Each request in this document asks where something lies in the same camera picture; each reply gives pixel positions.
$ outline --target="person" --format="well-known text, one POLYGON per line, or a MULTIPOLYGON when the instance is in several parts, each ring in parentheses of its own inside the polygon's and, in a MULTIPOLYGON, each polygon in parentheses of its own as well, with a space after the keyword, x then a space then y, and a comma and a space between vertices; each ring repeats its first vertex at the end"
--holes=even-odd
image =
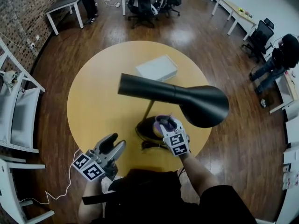
POLYGON ((262 94, 286 70, 295 68, 299 62, 299 36, 296 38, 291 34, 287 34, 278 42, 278 45, 279 49, 275 48, 273 50, 269 60, 254 74, 249 74, 250 80, 255 81, 266 72, 269 72, 268 77, 255 89, 257 95, 262 94))
MULTIPOLYGON (((208 171, 190 152, 179 156, 186 174, 196 193, 200 196, 200 204, 185 203, 181 198, 180 181, 176 172, 158 173, 138 170, 135 182, 142 183, 142 189, 127 177, 117 181, 123 186, 123 198, 113 205, 106 203, 105 218, 102 204, 84 205, 81 202, 78 216, 83 223, 100 223, 107 220, 126 219, 133 221, 196 221, 199 223, 242 223, 256 224, 252 214, 231 186, 220 185, 216 176, 208 171), (135 194, 128 191, 133 188, 135 194)), ((83 196, 101 194, 101 182, 88 182, 83 196)))
POLYGON ((95 6, 94 0, 82 0, 82 3, 87 12, 87 21, 85 22, 85 24, 91 24, 98 16, 98 9, 95 6))

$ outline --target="yellow object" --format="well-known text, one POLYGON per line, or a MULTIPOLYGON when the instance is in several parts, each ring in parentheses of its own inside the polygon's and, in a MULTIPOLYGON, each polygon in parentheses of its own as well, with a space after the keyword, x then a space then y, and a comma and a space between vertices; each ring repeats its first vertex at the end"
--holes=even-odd
MULTIPOLYGON (((149 100, 118 95, 121 73, 135 75, 135 66, 162 55, 168 55, 178 66, 175 77, 167 83, 183 87, 208 85, 197 67, 183 53, 172 47, 147 41, 125 42, 109 47, 92 57, 76 75, 67 101, 67 117, 71 133, 82 152, 93 149, 97 142, 111 133, 118 133, 127 147, 116 162, 119 173, 131 168, 155 171, 175 171, 182 167, 178 157, 162 148, 141 150, 142 140, 135 132, 149 100)), ((190 150, 194 155, 205 145, 211 128, 191 125, 178 105, 155 102, 148 117, 172 113, 190 135, 190 150)))

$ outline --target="white shelving unit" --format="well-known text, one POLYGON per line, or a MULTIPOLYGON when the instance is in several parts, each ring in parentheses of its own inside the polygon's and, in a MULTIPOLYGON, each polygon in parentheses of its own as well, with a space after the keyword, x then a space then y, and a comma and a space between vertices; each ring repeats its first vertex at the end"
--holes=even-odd
POLYGON ((10 59, 21 71, 11 93, 5 84, 0 91, 0 146, 38 153, 38 149, 33 148, 34 120, 38 97, 45 89, 22 67, 2 39, 0 47, 4 51, 0 56, 0 69, 5 60, 10 59), (23 80, 32 82, 36 88, 21 92, 23 80))

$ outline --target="person in blue jeans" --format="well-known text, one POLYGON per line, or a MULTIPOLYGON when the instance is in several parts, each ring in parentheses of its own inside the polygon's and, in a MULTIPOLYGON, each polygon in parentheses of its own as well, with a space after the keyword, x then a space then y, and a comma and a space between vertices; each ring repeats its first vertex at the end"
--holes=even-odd
POLYGON ((266 72, 269 73, 268 77, 255 89, 255 92, 258 95, 262 94, 262 92, 277 78, 281 77, 286 70, 295 68, 299 62, 299 37, 287 34, 278 44, 279 48, 273 50, 272 57, 270 57, 265 65, 254 74, 250 73, 249 75, 250 80, 255 81, 266 72))

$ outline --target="lamp shade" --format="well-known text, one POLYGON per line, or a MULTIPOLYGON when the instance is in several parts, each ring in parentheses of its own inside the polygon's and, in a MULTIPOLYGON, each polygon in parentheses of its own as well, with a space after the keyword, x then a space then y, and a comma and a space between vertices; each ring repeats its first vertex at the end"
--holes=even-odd
POLYGON ((209 85, 184 88, 121 74, 118 94, 177 104, 186 119, 201 128, 220 124, 229 111, 227 96, 218 88, 209 85))

